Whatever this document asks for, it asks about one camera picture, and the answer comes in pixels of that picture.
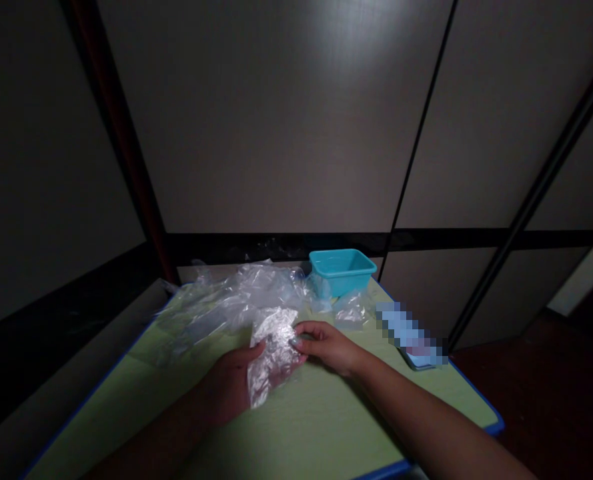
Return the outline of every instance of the green table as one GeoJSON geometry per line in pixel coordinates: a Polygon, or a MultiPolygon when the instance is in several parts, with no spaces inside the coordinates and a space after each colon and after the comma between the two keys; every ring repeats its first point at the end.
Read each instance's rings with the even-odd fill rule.
{"type": "MultiPolygon", "coordinates": [[[[375,301],[392,301],[373,279],[368,289],[375,301]]],[[[348,337],[489,433],[503,429],[498,413],[452,364],[412,371],[376,323],[370,319],[348,337]]],[[[249,332],[207,339],[160,369],[148,359],[164,341],[167,333],[154,321],[45,448],[28,479],[79,478],[192,388],[220,355],[247,345],[249,332]]],[[[177,478],[375,479],[409,467],[369,402],[341,377],[306,363],[265,405],[210,434],[177,478]]]]}

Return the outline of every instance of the transparent plastic film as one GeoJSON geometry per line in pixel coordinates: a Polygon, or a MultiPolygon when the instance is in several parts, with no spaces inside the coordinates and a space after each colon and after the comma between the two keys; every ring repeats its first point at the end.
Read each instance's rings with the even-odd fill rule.
{"type": "Polygon", "coordinates": [[[339,330],[362,330],[375,312],[376,304],[367,289],[352,290],[334,303],[334,326],[339,330]]]}

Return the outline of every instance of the person's left hand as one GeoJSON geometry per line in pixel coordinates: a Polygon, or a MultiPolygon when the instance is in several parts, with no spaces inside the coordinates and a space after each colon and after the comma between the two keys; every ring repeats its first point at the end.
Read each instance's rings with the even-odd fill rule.
{"type": "Polygon", "coordinates": [[[209,428],[220,427],[249,409],[247,364],[263,353],[265,342],[220,357],[194,387],[209,428]]]}

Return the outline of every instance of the small plastic bin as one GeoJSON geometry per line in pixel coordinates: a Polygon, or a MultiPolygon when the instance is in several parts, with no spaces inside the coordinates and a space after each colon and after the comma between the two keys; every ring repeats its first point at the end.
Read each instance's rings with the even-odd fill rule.
{"type": "Polygon", "coordinates": [[[374,262],[355,249],[313,251],[310,262],[312,272],[330,284],[332,297],[366,288],[370,275],[376,271],[374,262]]]}

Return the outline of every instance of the hand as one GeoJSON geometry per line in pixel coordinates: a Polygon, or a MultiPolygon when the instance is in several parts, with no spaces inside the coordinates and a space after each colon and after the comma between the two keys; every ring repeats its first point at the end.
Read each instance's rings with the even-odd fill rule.
{"type": "Polygon", "coordinates": [[[247,365],[263,353],[265,342],[232,350],[220,357],[192,389],[208,428],[220,427],[249,409],[247,365]]]}
{"type": "Polygon", "coordinates": [[[309,333],[314,340],[298,339],[293,345],[294,348],[304,355],[320,358],[323,363],[342,377],[351,376],[360,357],[366,353],[365,350],[326,322],[301,322],[296,325],[295,330],[296,335],[309,333]]]}

